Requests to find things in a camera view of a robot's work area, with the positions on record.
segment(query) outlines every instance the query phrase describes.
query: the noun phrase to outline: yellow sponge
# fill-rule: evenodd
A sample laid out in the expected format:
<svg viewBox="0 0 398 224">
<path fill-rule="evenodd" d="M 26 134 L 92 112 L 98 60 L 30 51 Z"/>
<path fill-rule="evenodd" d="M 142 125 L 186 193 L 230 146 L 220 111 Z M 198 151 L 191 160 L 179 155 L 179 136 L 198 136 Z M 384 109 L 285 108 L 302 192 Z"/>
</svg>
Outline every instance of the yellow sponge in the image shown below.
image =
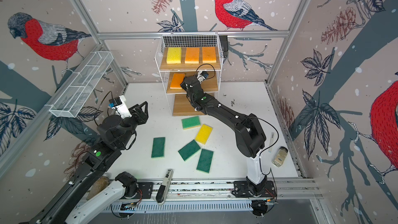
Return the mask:
<svg viewBox="0 0 398 224">
<path fill-rule="evenodd" d="M 199 142 L 199 143 L 206 144 L 207 139 L 209 138 L 210 133 L 211 133 L 212 130 L 213 130 L 212 127 L 209 127 L 209 126 L 207 126 L 205 124 L 202 125 L 202 127 L 200 128 L 198 134 L 195 137 L 195 140 L 197 142 Z"/>
<path fill-rule="evenodd" d="M 167 51 L 167 64 L 181 64 L 181 47 L 169 47 Z"/>
</svg>

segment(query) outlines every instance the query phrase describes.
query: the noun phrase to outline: white floor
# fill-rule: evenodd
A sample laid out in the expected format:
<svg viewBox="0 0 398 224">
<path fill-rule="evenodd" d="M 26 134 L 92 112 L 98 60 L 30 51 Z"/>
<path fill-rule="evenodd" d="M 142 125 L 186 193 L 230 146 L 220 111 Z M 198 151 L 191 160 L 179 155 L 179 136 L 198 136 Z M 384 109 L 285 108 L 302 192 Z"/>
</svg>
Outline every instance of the white floor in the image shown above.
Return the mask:
<svg viewBox="0 0 398 224">
<path fill-rule="evenodd" d="M 128 151 L 114 162 L 108 172 L 114 178 L 119 173 L 127 171 L 138 179 L 163 178 L 167 169 L 173 169 L 175 179 L 235 179 L 247 175 L 246 157 L 236 147 L 235 133 L 224 123 L 211 116 L 200 116 L 202 124 L 213 127 L 213 131 L 206 145 L 202 148 L 214 151 L 210 173 L 196 170 L 200 151 L 184 162 L 178 153 L 184 145 L 192 141 L 199 127 L 188 130 L 182 129 L 181 119 L 186 117 L 172 117 L 167 104 L 162 83 L 132 83 L 125 93 L 127 106 L 141 104 L 147 101 L 148 121 L 137 127 L 137 140 Z M 256 114 L 276 127 L 280 137 L 272 152 L 265 151 L 261 162 L 264 166 L 272 166 L 274 177 L 297 177 L 292 158 L 288 156 L 281 167 L 271 163 L 274 155 L 281 146 L 287 147 L 281 134 L 275 112 L 268 97 L 263 82 L 222 82 L 218 100 L 237 112 Z M 269 137 L 275 130 L 260 121 L 266 134 L 266 147 Z M 152 141 L 155 137 L 166 137 L 165 157 L 152 159 Z"/>
</svg>

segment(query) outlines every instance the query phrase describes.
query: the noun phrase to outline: white wire basket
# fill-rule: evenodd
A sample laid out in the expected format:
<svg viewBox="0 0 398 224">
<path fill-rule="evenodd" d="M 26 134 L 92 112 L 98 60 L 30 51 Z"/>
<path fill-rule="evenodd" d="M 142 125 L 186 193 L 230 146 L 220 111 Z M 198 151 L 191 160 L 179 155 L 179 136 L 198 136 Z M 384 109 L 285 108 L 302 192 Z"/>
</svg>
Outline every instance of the white wire basket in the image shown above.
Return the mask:
<svg viewBox="0 0 398 224">
<path fill-rule="evenodd" d="M 73 72 L 77 73 L 76 78 L 53 104 L 50 112 L 56 117 L 75 118 L 112 61 L 111 52 L 94 52 L 80 72 Z"/>
</svg>

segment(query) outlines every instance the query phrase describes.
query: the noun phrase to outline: snow dot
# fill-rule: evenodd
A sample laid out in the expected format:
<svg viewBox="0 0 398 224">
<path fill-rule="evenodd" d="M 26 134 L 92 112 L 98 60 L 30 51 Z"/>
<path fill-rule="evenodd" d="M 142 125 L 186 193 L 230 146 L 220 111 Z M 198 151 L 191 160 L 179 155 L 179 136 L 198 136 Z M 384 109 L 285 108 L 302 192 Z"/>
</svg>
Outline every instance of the snow dot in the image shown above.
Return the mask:
<svg viewBox="0 0 398 224">
<path fill-rule="evenodd" d="M 33 175 L 36 173 L 36 169 L 31 169 L 28 172 L 26 172 L 25 176 L 26 177 L 33 177 Z"/>
</svg>

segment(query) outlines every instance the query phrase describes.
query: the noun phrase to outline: bird illustration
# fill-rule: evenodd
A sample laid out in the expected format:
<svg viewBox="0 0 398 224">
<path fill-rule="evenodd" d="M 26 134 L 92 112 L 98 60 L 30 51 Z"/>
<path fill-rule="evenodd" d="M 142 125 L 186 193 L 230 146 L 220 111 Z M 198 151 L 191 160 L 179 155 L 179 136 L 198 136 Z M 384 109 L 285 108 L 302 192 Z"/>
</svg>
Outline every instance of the bird illustration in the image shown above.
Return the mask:
<svg viewBox="0 0 398 224">
<path fill-rule="evenodd" d="M 62 75 L 66 71 L 72 71 L 68 68 L 68 59 L 75 53 L 80 55 L 77 50 L 80 42 L 91 37 L 90 34 L 71 30 L 60 24 L 42 22 L 23 12 L 8 19 L 8 28 L 12 37 L 21 37 L 39 56 L 53 61 L 65 61 L 67 67 L 61 72 Z"/>
<path fill-rule="evenodd" d="M 260 25 L 269 30 L 276 30 L 265 24 L 251 9 L 250 4 L 243 0 L 215 0 L 217 18 L 226 25 L 226 29 L 240 28 L 250 25 Z"/>
<path fill-rule="evenodd" d="M 391 166 L 385 172 L 380 172 L 373 164 L 369 164 L 381 176 L 381 181 L 378 183 L 385 184 L 385 175 L 398 170 L 398 81 L 375 99 L 371 107 L 370 119 L 371 135 L 360 133 L 356 124 L 349 122 L 357 132 L 357 137 L 353 141 L 358 141 L 359 135 L 373 140 L 390 160 Z"/>
</svg>

